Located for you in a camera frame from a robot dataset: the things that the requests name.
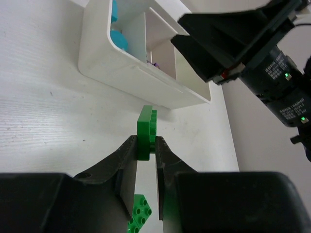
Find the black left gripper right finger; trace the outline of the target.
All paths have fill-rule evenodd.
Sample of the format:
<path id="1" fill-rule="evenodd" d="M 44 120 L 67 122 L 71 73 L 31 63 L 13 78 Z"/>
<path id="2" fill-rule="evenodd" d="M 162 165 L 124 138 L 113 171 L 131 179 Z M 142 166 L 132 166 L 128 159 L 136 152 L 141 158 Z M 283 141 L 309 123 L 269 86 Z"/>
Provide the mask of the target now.
<path id="1" fill-rule="evenodd" d="M 308 233 L 311 219 L 279 172 L 198 172 L 155 140 L 159 219 L 166 233 Z"/>

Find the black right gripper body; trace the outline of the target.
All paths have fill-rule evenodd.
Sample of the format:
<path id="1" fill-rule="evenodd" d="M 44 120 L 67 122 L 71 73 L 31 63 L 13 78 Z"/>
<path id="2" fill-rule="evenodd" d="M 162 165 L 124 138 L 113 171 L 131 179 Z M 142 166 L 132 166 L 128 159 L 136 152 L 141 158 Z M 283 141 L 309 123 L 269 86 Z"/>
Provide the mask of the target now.
<path id="1" fill-rule="evenodd" d="M 268 39 L 243 44 L 243 72 L 240 79 L 257 98 L 286 126 L 310 126 L 310 70 L 300 72 L 277 46 L 294 28 L 296 12 L 304 5 L 294 0 L 294 10 Z"/>

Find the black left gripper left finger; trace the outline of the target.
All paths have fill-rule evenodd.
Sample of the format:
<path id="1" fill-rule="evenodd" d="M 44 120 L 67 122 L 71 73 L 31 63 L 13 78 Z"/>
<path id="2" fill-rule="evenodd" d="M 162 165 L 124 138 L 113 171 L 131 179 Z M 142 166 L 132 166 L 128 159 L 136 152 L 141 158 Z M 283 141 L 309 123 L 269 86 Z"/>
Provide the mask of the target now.
<path id="1" fill-rule="evenodd" d="M 132 218 L 138 139 L 71 177 L 65 173 L 3 173 L 3 233 L 125 233 Z"/>

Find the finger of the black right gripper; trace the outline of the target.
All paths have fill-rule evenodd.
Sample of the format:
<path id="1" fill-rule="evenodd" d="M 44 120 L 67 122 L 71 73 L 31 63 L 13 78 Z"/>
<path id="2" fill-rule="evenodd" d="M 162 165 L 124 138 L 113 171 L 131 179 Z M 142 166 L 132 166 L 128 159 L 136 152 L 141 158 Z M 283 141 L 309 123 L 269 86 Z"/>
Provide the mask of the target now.
<path id="1" fill-rule="evenodd" d="M 201 44 L 255 44 L 288 20 L 293 0 L 272 0 L 255 10 L 184 14 L 178 24 Z"/>
<path id="2" fill-rule="evenodd" d="M 241 33 L 177 34 L 171 43 L 206 83 L 227 83 L 242 75 Z"/>

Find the green lego brick block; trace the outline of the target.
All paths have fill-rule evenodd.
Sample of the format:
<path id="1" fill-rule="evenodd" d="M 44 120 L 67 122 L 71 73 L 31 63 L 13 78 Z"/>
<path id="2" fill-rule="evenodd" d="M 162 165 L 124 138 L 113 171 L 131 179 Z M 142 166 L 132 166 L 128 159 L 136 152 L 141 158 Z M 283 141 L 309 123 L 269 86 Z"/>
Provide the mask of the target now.
<path id="1" fill-rule="evenodd" d="M 128 233 L 139 233 L 152 214 L 152 209 L 143 194 L 134 195 L 132 219 L 128 222 Z"/>

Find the purple lego brick stack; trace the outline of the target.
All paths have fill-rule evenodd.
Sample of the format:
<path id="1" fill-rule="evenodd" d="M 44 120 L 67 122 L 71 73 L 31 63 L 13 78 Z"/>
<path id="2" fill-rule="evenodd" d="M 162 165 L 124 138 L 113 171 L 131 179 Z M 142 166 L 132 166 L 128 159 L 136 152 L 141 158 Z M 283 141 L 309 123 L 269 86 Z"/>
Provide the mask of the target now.
<path id="1" fill-rule="evenodd" d="M 147 61 L 148 64 L 152 64 L 153 66 L 157 67 L 158 69 L 160 69 L 160 66 L 158 63 L 152 63 L 150 61 Z"/>

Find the green lego plate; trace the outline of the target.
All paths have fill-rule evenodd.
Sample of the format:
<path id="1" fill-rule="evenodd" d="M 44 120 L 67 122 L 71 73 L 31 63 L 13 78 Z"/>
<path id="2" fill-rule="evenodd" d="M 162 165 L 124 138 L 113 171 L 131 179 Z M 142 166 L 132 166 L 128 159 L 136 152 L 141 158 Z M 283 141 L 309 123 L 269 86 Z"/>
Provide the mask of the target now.
<path id="1" fill-rule="evenodd" d="M 137 120 L 138 160 L 149 161 L 155 153 L 157 134 L 157 110 L 151 105 L 144 105 Z"/>

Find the teal lego brick cluster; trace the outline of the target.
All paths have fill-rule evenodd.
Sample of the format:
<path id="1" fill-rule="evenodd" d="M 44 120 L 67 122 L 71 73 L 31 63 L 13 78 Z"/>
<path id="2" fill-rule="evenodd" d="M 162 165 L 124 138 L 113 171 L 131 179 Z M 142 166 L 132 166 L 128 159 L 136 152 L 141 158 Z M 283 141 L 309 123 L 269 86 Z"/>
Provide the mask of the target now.
<path id="1" fill-rule="evenodd" d="M 111 30 L 110 37 L 112 42 L 121 50 L 128 51 L 128 41 L 121 31 L 113 29 L 113 23 L 117 22 L 118 16 L 118 5 L 115 0 L 112 1 L 112 14 L 111 14 Z"/>

